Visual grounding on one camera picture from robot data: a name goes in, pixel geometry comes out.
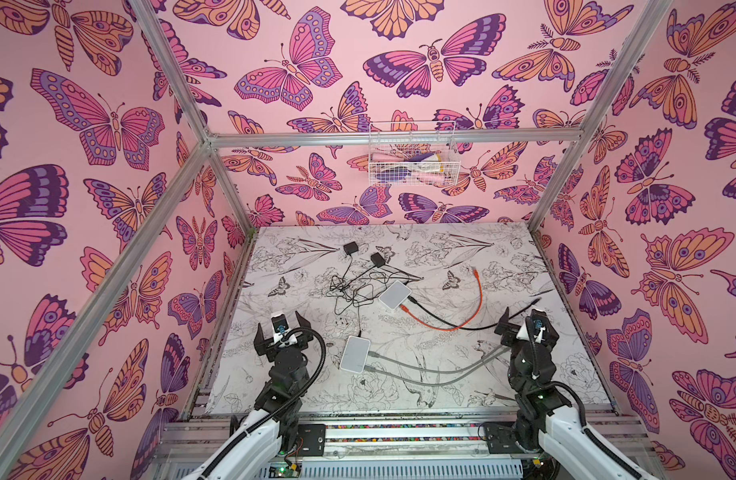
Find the gray cable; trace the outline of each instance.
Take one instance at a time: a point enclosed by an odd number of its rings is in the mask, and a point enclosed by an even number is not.
[[[478,364],[481,363],[486,358],[491,358],[491,355],[494,354],[494,353],[496,353],[496,351],[498,349],[500,349],[500,348],[505,348],[505,347],[497,346],[496,348],[494,348],[493,350],[491,350],[490,352],[488,352],[487,354],[485,354],[483,356],[483,358],[481,358],[477,362],[474,362],[470,366],[465,366],[465,367],[460,368],[458,370],[431,370],[431,369],[425,369],[422,366],[409,365],[408,363],[403,363],[400,360],[391,359],[388,356],[384,356],[384,355],[382,355],[382,354],[380,354],[378,352],[368,352],[368,356],[372,356],[372,357],[375,357],[377,359],[387,360],[388,362],[396,363],[397,365],[404,366],[404,367],[409,368],[409,369],[421,370],[422,372],[431,372],[431,373],[460,373],[460,372],[465,372],[465,371],[467,371],[467,370],[469,370],[469,369],[471,369],[471,368],[473,368],[475,366],[478,366]]]

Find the orange butterfly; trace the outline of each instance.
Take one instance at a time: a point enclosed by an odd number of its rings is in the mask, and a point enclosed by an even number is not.
[[[87,418],[88,427],[73,430],[30,448],[18,457],[16,465],[8,474],[8,480],[56,478],[52,474],[62,473],[62,478],[80,478],[88,460],[91,434],[94,435],[99,451],[108,457],[113,456],[114,439],[109,425],[105,425],[106,420],[124,422],[133,418],[142,409],[147,395],[147,386],[142,381],[148,352],[149,341],[147,339],[143,339],[133,348],[114,380],[101,411],[97,410],[97,402],[87,415],[80,416],[70,413],[49,422],[48,427],[50,428],[62,418],[76,416]],[[102,385],[111,372],[112,369],[109,369],[102,380]],[[49,452],[53,452],[54,455],[47,455]]]
[[[561,110],[560,113],[565,115],[565,120],[563,120],[562,118],[560,118],[560,115],[556,114],[554,111],[540,108],[539,110],[533,112],[533,123],[538,128],[578,128],[584,121],[585,111],[586,110],[576,112],[572,117],[569,117],[568,114],[565,113],[565,111]],[[536,144],[538,145],[544,145],[548,143],[549,140],[536,142]]]
[[[434,20],[445,0],[346,0],[341,9],[362,20],[371,18],[373,31],[392,40],[404,38],[416,20]]]
[[[86,281],[85,286],[91,292],[95,292],[109,269],[112,268],[112,261],[95,248],[86,246],[80,262],[85,267],[82,272]],[[141,275],[142,266],[139,267],[139,275]],[[163,302],[160,295],[165,290],[165,284],[168,283],[170,274],[171,252],[165,252],[152,262],[144,272],[141,282],[138,281],[138,276],[131,280],[130,285],[125,287],[118,301],[114,303],[112,312],[107,315],[107,319],[104,321],[106,331],[98,341],[99,346],[104,345],[107,335],[126,326],[133,316],[139,322],[152,322],[154,328],[160,328],[155,317],[160,312],[160,305]]]
[[[264,129],[245,115],[240,115],[236,111],[229,110],[229,119],[239,134],[262,134]],[[272,160],[272,156],[265,153],[286,154],[296,150],[298,147],[258,147],[258,148],[235,148],[232,153],[237,155],[229,155],[222,157],[224,166],[229,171],[242,172],[247,171],[250,175],[260,175],[269,179],[270,184],[277,185],[277,175],[271,168],[267,166],[265,161]]]
[[[605,155],[627,143],[627,133],[621,130],[608,131],[609,128],[615,127],[615,125],[605,126],[608,122],[606,117],[602,124],[594,131],[592,141],[589,143],[589,149],[587,153],[590,153],[594,149],[594,164],[597,165],[605,159]]]
[[[607,15],[596,2],[588,2],[584,6],[582,4],[583,0],[544,0],[549,21],[557,34],[588,35],[602,32],[626,17],[634,7],[628,5],[613,15]],[[565,91],[571,91],[576,73],[571,61],[560,52],[578,50],[582,45],[572,38],[562,36],[554,38],[552,30],[545,24],[542,24],[541,30],[544,40],[534,42],[528,48],[531,50],[546,46],[552,48],[523,55],[498,67],[491,75],[512,82],[524,82],[536,75],[540,81],[560,78],[565,81],[563,85]]]
[[[610,268],[614,274],[627,278],[629,276],[629,265],[624,259],[622,251],[618,248],[613,239],[605,233],[604,228],[613,230],[608,226],[608,217],[603,218],[605,212],[605,202],[608,201],[608,188],[611,185],[611,170],[605,165],[598,174],[594,185],[589,192],[585,192],[579,202],[579,208],[582,215],[586,216],[593,223],[583,226],[578,233],[580,235],[594,234],[587,248],[587,256],[590,263],[596,266],[601,264]],[[613,202],[615,198],[611,198],[611,211],[613,213]],[[619,241],[624,241],[621,235],[618,236]]]
[[[694,342],[707,343],[709,339],[701,315],[679,283],[683,283],[686,276],[703,276],[682,272],[698,268],[715,258],[730,245],[734,235],[722,228],[702,228],[678,235],[674,240],[666,235],[657,236],[652,242],[645,234],[640,237],[647,244],[645,253],[648,257],[645,260],[651,271],[643,274],[640,288],[632,290],[632,295],[642,292],[652,306],[661,307],[661,312],[680,333],[688,335]]]
[[[96,68],[107,75],[120,73],[122,61],[113,52],[122,52],[123,47],[133,37],[133,25],[122,15],[91,10],[71,15],[64,5],[66,0],[56,0],[49,5],[46,0],[8,0],[0,2],[0,25],[11,32],[24,35],[40,33],[48,24],[50,13],[56,20],[54,34],[58,56],[69,72],[75,61],[75,43],[69,27],[75,32],[80,46],[85,50]]]
[[[736,2],[718,8],[706,22],[704,15],[700,14],[685,24],[679,24],[676,9],[672,10],[667,21],[669,46],[688,59],[706,52],[733,33],[736,33]],[[654,110],[662,107],[664,118],[673,124],[686,128],[696,127],[698,114],[694,93],[680,73],[685,72],[692,82],[699,83],[699,73],[691,66],[699,66],[713,56],[714,52],[703,54],[690,63],[684,58],[668,59],[664,62],[664,68],[674,75],[657,78],[642,87],[632,98],[629,107],[647,99]]]
[[[486,191],[486,179],[483,177],[493,178],[496,180],[505,180],[511,178],[517,173],[517,160],[520,158],[520,154],[528,146],[527,141],[516,141],[512,142],[503,149],[500,149],[496,155],[491,157],[482,168],[478,168],[477,165],[469,168],[469,173],[459,173],[459,181],[451,187],[442,189],[445,195],[451,197],[463,194],[464,190],[469,187],[469,179],[475,183],[475,186],[482,191]]]
[[[290,15],[282,0],[260,1],[272,12],[290,20]],[[240,14],[229,24],[227,33],[239,40],[251,40],[259,32],[261,26],[254,0],[223,0],[220,2],[179,0],[174,5],[174,14],[187,22],[207,23],[219,27],[232,20],[240,4],[242,4]]]

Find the wire basket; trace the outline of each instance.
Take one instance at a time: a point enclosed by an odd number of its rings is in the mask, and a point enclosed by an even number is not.
[[[406,121],[372,122],[369,132],[368,181],[370,184],[433,185],[449,187],[459,178],[461,159],[456,151],[454,130],[405,130]],[[422,161],[414,157],[436,154]]]

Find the pink wallpaper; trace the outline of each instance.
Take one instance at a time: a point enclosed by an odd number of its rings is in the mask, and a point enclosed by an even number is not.
[[[736,479],[736,2],[673,6],[542,234],[670,474]]]

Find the floral patterned tabletop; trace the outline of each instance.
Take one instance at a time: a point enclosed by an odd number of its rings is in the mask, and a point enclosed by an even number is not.
[[[350,264],[342,245],[352,241],[360,249]],[[409,283],[413,296],[452,323],[464,321],[477,310],[480,295],[473,269],[480,275],[483,301],[469,326],[494,323],[506,307],[516,312],[541,297],[536,308],[549,314],[560,334],[553,351],[558,366],[555,379],[574,388],[586,404],[609,404],[584,343],[524,224],[282,226],[260,230],[207,413],[238,413],[252,407],[271,367],[254,351],[257,324],[260,322],[270,335],[270,314],[278,310],[286,314],[292,327],[298,311],[326,341],[323,374],[303,398],[302,412],[480,412],[488,407],[514,406],[514,402],[498,398],[513,396],[507,383],[508,352],[466,378],[440,387],[419,386],[377,371],[357,375],[339,370],[347,339],[361,331],[363,338],[371,340],[374,352],[431,370],[458,370],[498,345],[499,336],[491,329],[432,330],[401,309],[390,312],[373,302],[358,312],[344,299],[330,295],[334,278],[343,276],[349,281],[357,277],[372,265],[370,255],[375,252],[387,260],[388,270],[422,277]],[[374,294],[384,288],[379,281],[371,283]],[[425,322],[446,328],[418,306],[408,306]],[[312,364],[311,372],[320,355],[317,342],[304,353]],[[453,377],[411,370],[375,357],[369,357],[368,364],[375,370],[424,383],[446,382]]]

